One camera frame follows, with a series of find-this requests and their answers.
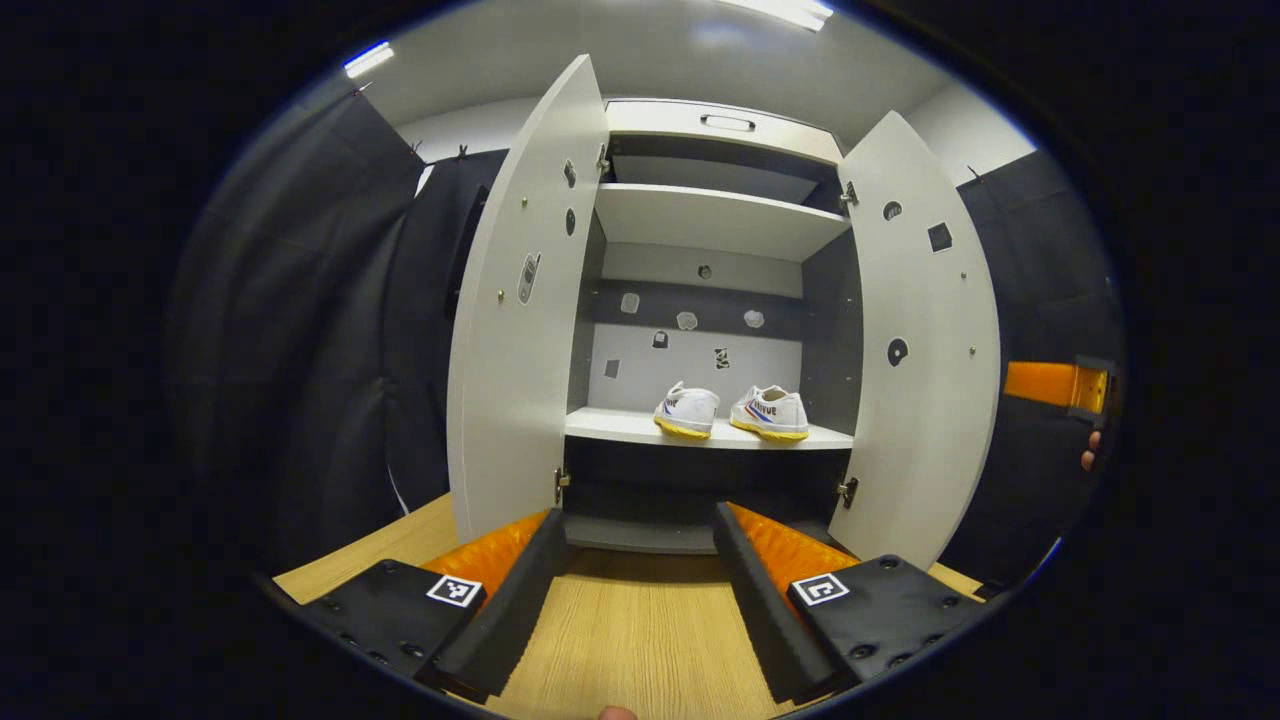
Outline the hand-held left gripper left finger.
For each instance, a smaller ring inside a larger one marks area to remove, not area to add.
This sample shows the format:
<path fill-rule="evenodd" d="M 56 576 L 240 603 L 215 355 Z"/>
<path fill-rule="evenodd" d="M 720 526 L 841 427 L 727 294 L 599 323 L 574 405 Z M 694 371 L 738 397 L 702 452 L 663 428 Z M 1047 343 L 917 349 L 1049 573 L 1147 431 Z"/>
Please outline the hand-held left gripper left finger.
<path fill-rule="evenodd" d="M 301 612 L 393 673 L 483 705 L 518 666 L 567 557 L 563 512 L 548 509 L 420 566 L 381 559 Z"/>

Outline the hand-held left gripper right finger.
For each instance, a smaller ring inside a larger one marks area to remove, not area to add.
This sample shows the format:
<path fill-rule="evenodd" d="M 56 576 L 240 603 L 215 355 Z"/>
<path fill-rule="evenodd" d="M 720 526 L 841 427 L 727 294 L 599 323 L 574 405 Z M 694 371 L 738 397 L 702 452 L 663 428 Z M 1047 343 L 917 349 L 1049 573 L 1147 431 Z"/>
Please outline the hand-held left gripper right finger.
<path fill-rule="evenodd" d="M 780 702 L 804 705 L 872 682 L 986 610 L 896 555 L 858 560 L 737 503 L 716 505 L 712 534 Z"/>

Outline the white canvas shoe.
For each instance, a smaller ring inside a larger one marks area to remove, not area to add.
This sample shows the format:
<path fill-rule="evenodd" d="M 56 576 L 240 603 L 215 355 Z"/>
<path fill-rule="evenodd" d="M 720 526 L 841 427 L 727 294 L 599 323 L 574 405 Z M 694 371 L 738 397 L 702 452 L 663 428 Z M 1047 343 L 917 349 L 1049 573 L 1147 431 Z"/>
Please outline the white canvas shoe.
<path fill-rule="evenodd" d="M 721 397 L 716 392 L 687 387 L 678 380 L 655 406 L 653 421 L 672 436 L 709 439 L 719 405 Z"/>
<path fill-rule="evenodd" d="M 810 434 L 800 395 L 780 386 L 753 386 L 731 406 L 730 424 L 774 443 L 797 443 Z"/>

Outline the white cabinet drawer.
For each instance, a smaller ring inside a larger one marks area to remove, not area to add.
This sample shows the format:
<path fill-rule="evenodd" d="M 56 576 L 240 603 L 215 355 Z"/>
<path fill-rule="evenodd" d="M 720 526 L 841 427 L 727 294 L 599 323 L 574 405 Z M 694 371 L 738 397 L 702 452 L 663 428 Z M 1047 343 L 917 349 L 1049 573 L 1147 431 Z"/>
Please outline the white cabinet drawer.
<path fill-rule="evenodd" d="M 671 99 L 612 99 L 604 106 L 612 135 L 709 140 L 777 151 L 827 165 L 844 151 L 827 129 L 764 111 Z"/>

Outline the large ceiling light panel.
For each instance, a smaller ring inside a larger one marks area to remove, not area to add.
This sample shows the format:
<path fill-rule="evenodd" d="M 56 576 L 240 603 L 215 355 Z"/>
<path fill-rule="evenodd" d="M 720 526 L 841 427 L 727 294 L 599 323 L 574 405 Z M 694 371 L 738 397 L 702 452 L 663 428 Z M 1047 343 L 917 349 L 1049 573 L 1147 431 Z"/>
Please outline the large ceiling light panel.
<path fill-rule="evenodd" d="M 727 6 L 755 12 L 810 32 L 820 32 L 835 10 L 817 0 L 717 0 Z"/>

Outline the small ceiling light panel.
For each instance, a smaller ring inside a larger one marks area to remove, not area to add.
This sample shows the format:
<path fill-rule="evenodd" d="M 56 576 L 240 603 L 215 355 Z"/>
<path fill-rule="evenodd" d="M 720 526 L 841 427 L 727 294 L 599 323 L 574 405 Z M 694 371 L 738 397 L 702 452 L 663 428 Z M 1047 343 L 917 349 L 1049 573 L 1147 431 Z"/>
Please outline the small ceiling light panel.
<path fill-rule="evenodd" d="M 349 59 L 343 65 L 343 70 L 349 79 L 357 79 L 389 61 L 394 55 L 392 45 L 384 41 Z"/>

